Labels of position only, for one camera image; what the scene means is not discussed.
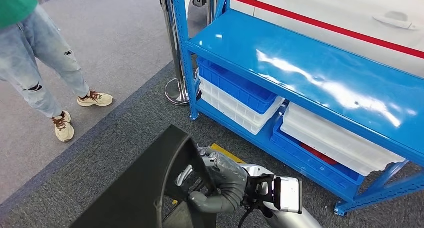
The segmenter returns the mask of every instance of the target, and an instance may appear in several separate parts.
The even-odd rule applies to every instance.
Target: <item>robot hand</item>
[[[247,172],[234,160],[209,147],[200,148],[199,151],[221,194],[206,197],[194,191],[188,199],[203,213],[234,212],[245,195]]]

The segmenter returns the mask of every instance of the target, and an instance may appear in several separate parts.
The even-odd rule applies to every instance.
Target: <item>green shirt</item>
[[[0,28],[23,21],[37,4],[37,0],[0,0]]]

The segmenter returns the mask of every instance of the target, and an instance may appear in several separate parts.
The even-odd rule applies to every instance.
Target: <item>blue plastic crate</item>
[[[269,90],[202,57],[197,58],[197,64],[202,78],[261,115],[270,108],[277,98],[277,95]]]
[[[309,151],[303,149],[300,146],[300,141],[281,131],[280,127],[282,124],[283,117],[281,117],[274,126],[271,142],[298,159],[296,162],[301,164],[303,169],[315,170],[322,176],[316,177],[318,180],[330,180],[335,187],[342,190],[362,184],[365,178],[364,176],[342,164],[328,164]]]

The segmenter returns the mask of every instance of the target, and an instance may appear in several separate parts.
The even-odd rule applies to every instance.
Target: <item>car door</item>
[[[397,51],[399,47],[424,51],[422,45],[424,41],[424,0],[258,1],[330,24],[336,27],[334,29],[336,31],[260,8],[255,9],[255,17],[424,77],[422,54],[421,57],[420,55],[417,57],[416,52],[411,55],[408,52]],[[349,30],[353,35],[341,34],[337,32],[337,28]],[[366,35],[371,39],[364,41],[361,35]]]

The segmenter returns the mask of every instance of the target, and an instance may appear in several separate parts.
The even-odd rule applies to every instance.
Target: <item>beige sneaker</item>
[[[55,125],[57,138],[61,142],[68,142],[74,138],[74,128],[71,125],[71,115],[67,111],[62,111],[62,114],[51,118]]]
[[[90,90],[90,95],[84,98],[78,97],[76,102],[82,107],[90,107],[96,105],[99,107],[107,107],[114,101],[114,98],[110,94],[97,93],[94,90]]]

